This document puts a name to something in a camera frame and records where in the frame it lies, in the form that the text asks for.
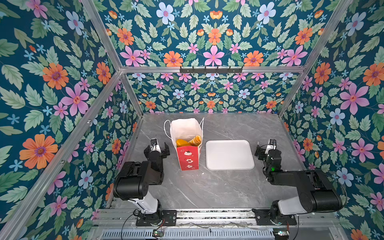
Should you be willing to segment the red white paper bag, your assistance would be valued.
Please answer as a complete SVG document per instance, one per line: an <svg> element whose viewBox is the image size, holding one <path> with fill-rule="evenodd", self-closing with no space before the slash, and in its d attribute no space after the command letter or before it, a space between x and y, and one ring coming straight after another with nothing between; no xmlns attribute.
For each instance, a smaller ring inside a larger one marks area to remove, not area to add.
<svg viewBox="0 0 384 240"><path fill-rule="evenodd" d="M182 171L198 170L203 147L204 120L195 118L166 120L164 132L176 150Z"/></svg>

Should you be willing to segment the ridged spiral fake bread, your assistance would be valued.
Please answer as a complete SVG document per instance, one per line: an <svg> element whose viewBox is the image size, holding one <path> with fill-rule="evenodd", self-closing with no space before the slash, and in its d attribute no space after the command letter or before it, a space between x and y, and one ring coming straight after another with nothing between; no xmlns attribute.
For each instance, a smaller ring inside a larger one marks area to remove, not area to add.
<svg viewBox="0 0 384 240"><path fill-rule="evenodd" d="M202 143L202 137L200 135L195 136L192 140L189 141L189 144L194 147L198 147Z"/></svg>

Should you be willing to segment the round yellow fake bun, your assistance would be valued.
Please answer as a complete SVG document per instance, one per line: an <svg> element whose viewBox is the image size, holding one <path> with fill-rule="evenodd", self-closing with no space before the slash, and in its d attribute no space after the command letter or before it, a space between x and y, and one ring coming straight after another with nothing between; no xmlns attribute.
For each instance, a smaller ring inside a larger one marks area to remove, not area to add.
<svg viewBox="0 0 384 240"><path fill-rule="evenodd" d="M189 141L178 139L176 140L176 146L177 148L180 148L180 147L191 146L191 144Z"/></svg>

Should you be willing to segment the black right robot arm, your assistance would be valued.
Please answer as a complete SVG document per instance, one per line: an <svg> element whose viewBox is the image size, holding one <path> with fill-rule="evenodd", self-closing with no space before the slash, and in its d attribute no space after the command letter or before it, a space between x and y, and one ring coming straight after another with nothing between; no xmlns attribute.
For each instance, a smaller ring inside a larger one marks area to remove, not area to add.
<svg viewBox="0 0 384 240"><path fill-rule="evenodd" d="M252 209L259 225L295 225L295 215L333 213L344 207L341 197L322 171L282 170L281 153L270 141L267 145L257 145L255 156L263 162L263 174L271 185L294 187L297 196L273 201L267 212Z"/></svg>

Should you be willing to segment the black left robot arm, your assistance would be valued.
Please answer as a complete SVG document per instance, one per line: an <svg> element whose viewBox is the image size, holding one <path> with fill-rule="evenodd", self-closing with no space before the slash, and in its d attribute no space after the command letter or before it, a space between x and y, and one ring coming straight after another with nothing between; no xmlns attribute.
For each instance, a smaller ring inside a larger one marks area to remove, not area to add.
<svg viewBox="0 0 384 240"><path fill-rule="evenodd" d="M170 155L167 144L161 149L157 139L144 150L143 162L126 162L118 173L113 195L123 201L134 204L141 214L161 214L161 203L149 192L149 186L159 186L164 180L163 160Z"/></svg>

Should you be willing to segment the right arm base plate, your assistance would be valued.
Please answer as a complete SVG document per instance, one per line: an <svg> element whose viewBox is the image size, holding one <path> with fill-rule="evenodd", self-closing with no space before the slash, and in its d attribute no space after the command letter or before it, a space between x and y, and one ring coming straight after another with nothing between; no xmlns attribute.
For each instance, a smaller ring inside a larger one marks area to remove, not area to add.
<svg viewBox="0 0 384 240"><path fill-rule="evenodd" d="M294 215L281 215L266 209L252 209L258 226L296 226L297 220Z"/></svg>

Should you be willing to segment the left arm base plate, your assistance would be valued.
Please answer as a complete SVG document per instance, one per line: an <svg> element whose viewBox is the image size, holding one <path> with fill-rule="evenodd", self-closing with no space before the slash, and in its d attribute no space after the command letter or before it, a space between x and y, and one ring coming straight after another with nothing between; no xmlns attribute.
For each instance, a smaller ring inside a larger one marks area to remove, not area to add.
<svg viewBox="0 0 384 240"><path fill-rule="evenodd" d="M161 210L154 214L139 214L136 227L174 227L177 214L176 210Z"/></svg>

